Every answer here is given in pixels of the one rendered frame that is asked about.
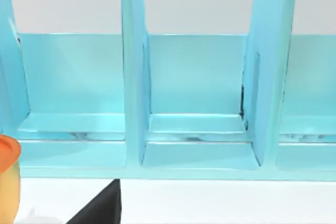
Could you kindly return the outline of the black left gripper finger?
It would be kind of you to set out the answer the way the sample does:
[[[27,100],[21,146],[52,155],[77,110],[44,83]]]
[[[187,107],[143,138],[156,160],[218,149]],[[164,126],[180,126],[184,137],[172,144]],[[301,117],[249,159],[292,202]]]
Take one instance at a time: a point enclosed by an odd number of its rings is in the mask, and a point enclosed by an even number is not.
[[[66,224],[121,224],[120,180],[114,179]]]

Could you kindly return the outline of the yellow bottle with orange cap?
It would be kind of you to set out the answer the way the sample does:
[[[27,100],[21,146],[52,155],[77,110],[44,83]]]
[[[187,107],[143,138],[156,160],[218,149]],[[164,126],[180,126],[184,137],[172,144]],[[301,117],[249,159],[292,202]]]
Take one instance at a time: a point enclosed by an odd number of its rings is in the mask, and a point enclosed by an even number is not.
[[[21,145],[0,134],[0,224],[13,224],[20,203]]]

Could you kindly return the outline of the light blue rack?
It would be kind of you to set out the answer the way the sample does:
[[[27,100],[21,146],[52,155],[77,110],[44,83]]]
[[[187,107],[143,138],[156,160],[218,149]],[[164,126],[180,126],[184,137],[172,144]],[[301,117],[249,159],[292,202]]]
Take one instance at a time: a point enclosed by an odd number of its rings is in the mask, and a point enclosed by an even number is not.
[[[19,33],[0,0],[0,133],[23,177],[336,182],[336,35],[294,35],[295,0],[247,34]]]

